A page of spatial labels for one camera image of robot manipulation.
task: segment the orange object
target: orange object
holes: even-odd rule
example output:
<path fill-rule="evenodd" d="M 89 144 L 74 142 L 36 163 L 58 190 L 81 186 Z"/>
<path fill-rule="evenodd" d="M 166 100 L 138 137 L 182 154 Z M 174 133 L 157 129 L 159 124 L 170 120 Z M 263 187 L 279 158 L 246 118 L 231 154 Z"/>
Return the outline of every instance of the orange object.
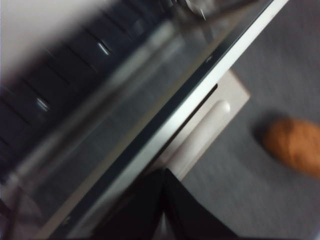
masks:
<path fill-rule="evenodd" d="M 287 166 L 320 178 L 318 125 L 300 119 L 280 119 L 267 130 L 263 145 Z"/>

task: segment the keyboard key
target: keyboard key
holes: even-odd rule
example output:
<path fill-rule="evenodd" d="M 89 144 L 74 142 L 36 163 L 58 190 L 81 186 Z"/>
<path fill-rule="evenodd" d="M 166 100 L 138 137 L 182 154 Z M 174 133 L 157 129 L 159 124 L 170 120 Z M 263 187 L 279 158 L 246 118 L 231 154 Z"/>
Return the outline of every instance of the keyboard key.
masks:
<path fill-rule="evenodd" d="M 97 41 L 90 33 L 78 33 L 67 45 L 97 72 L 110 71 L 112 55 L 103 42 Z"/>
<path fill-rule="evenodd" d="M 50 111 L 49 106 L 48 109 L 41 106 L 39 103 L 41 97 L 23 82 L 13 87 L 10 92 L 7 92 L 3 99 L 31 125 L 45 122 L 46 116 Z"/>
<path fill-rule="evenodd" d="M 77 90 L 92 84 L 97 77 L 95 70 L 67 47 L 52 52 L 48 65 L 69 81 Z"/>
<path fill-rule="evenodd" d="M 47 65 L 35 70 L 25 82 L 40 96 L 37 104 L 44 110 L 60 106 L 75 95 L 74 89 Z"/>
<path fill-rule="evenodd" d="M 146 22 L 158 22 L 160 15 L 152 12 L 150 7 L 143 3 L 142 0 L 124 0 L 124 3 L 131 6 L 131 8 L 133 8 L 136 12 L 139 12 Z"/>
<path fill-rule="evenodd" d="M 0 116 L 0 138 L 10 146 L 28 124 L 4 101 L 0 101 Z"/>
<path fill-rule="evenodd" d="M 106 15 L 128 32 L 132 39 L 139 37 L 148 29 L 148 24 L 143 16 L 124 2 L 117 2 L 106 11 Z"/>
<path fill-rule="evenodd" d="M 87 29 L 103 42 L 113 55 L 125 52 L 131 45 L 129 36 L 103 15 L 94 20 Z"/>

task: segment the black keyboard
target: black keyboard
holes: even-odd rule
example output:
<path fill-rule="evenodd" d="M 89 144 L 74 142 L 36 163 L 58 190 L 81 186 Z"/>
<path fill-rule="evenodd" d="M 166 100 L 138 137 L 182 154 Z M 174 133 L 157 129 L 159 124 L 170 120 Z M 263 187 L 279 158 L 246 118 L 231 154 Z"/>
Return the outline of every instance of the black keyboard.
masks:
<path fill-rule="evenodd" d="M 0 96 L 0 177 L 94 92 L 171 14 L 157 0 L 121 0 L 47 52 Z"/>

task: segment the gray carpet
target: gray carpet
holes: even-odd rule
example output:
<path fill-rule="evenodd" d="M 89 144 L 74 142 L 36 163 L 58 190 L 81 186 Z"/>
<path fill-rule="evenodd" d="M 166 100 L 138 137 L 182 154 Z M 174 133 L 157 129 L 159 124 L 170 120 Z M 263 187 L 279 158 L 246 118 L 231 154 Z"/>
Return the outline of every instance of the gray carpet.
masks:
<path fill-rule="evenodd" d="M 314 239 L 320 180 L 269 156 L 257 126 L 278 115 L 320 124 L 320 1 L 290 1 L 233 66 L 251 100 L 183 180 L 237 234 Z"/>

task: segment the keyboard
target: keyboard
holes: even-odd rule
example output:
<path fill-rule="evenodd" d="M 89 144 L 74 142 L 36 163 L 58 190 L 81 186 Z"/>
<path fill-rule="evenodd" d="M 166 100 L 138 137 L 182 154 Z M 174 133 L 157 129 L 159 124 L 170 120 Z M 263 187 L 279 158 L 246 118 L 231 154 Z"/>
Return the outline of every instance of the keyboard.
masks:
<path fill-rule="evenodd" d="M 171 17 L 158 0 L 117 1 L 1 89 L 1 180 Z"/>

